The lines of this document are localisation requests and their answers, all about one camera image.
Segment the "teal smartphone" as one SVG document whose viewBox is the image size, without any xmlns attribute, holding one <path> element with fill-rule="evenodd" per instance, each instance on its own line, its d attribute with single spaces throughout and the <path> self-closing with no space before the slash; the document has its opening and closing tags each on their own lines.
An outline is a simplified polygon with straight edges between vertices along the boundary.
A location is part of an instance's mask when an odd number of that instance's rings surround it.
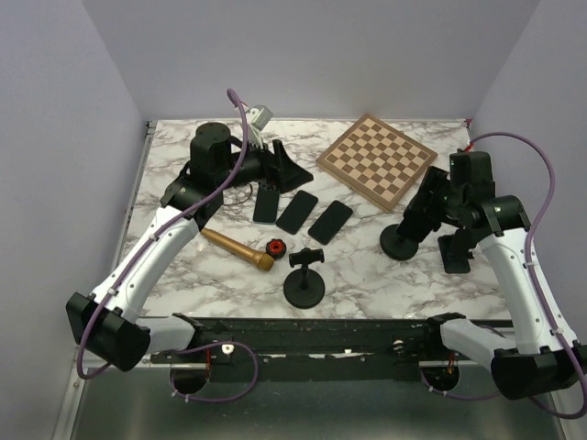
<svg viewBox="0 0 587 440">
<path fill-rule="evenodd" d="M 273 225 L 277 220 L 280 192 L 272 185 L 260 183 L 252 216 L 255 224 Z"/>
</svg>

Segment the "black round-base phone stand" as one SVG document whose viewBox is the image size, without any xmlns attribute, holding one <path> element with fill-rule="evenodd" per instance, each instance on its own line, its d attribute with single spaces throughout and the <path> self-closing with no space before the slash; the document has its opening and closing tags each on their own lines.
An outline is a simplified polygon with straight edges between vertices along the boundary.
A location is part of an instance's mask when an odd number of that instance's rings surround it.
<svg viewBox="0 0 587 440">
<path fill-rule="evenodd" d="M 319 273 L 310 269 L 315 262 L 324 263 L 325 255 L 321 248 L 303 248 L 289 255 L 289 264 L 293 270 L 285 279 L 283 294 L 286 301 L 298 309 L 310 309 L 317 306 L 326 293 L 326 284 Z"/>
</svg>

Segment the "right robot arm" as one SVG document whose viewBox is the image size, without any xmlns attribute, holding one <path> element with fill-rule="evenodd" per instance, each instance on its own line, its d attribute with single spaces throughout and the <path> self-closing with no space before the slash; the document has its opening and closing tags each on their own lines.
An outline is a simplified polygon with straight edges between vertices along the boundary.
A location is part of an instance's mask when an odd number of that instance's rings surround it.
<svg viewBox="0 0 587 440">
<path fill-rule="evenodd" d="M 454 225 L 438 240 L 446 272 L 469 268 L 479 248 L 504 294 L 515 335 L 503 338 L 457 315 L 440 319 L 422 348 L 441 359 L 456 351 L 486 368 L 504 397 L 518 400 L 574 384 L 586 385 L 586 346 L 561 313 L 534 246 L 537 223 L 513 195 L 496 196 L 492 163 L 484 152 L 458 152 L 450 167 L 431 167 L 421 189 L 432 226 Z"/>
</svg>

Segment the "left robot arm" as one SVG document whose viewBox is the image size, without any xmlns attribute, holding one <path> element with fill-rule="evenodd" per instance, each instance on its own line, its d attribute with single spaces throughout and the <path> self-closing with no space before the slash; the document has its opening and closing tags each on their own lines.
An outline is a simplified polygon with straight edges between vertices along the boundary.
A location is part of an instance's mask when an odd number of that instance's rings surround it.
<svg viewBox="0 0 587 440">
<path fill-rule="evenodd" d="M 74 293 L 66 303 L 81 350 L 121 371 L 133 369 L 150 353 L 172 351 L 184 362 L 202 355 L 204 341 L 189 318 L 174 315 L 140 324 L 139 315 L 176 255 L 221 207 L 226 188 L 259 182 L 288 193 L 313 180 L 279 139 L 267 145 L 254 137 L 251 127 L 237 138 L 218 122 L 195 130 L 190 159 L 166 188 L 143 236 L 106 280 L 86 295 Z"/>
</svg>

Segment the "black back round-base stand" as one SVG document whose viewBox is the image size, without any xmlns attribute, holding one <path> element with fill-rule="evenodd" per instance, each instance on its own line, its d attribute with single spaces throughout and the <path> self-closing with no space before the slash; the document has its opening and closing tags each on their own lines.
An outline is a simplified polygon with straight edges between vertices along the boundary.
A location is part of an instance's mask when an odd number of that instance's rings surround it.
<svg viewBox="0 0 587 440">
<path fill-rule="evenodd" d="M 385 255 L 397 261 L 411 259 L 418 250 L 418 244 L 397 233 L 398 224 L 389 225 L 380 234 L 380 247 Z"/>
</svg>

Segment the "black phone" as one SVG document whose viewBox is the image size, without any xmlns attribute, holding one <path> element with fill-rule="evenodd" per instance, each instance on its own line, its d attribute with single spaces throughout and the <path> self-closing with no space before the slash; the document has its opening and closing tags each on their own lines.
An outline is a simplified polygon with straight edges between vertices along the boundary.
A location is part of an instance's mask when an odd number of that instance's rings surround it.
<svg viewBox="0 0 587 440">
<path fill-rule="evenodd" d="M 432 231 L 440 228 L 430 218 L 428 208 L 432 199 L 431 191 L 442 182 L 449 183 L 449 173 L 434 166 L 429 167 L 415 196 L 404 210 L 403 220 L 397 228 L 401 237 L 421 243 Z"/>
<path fill-rule="evenodd" d="M 352 217 L 353 210 L 340 201 L 333 201 L 308 230 L 308 235 L 325 246 Z"/>
<path fill-rule="evenodd" d="M 296 235 L 317 203 L 316 196 L 300 190 L 277 219 L 276 226 L 290 235 Z"/>
</svg>

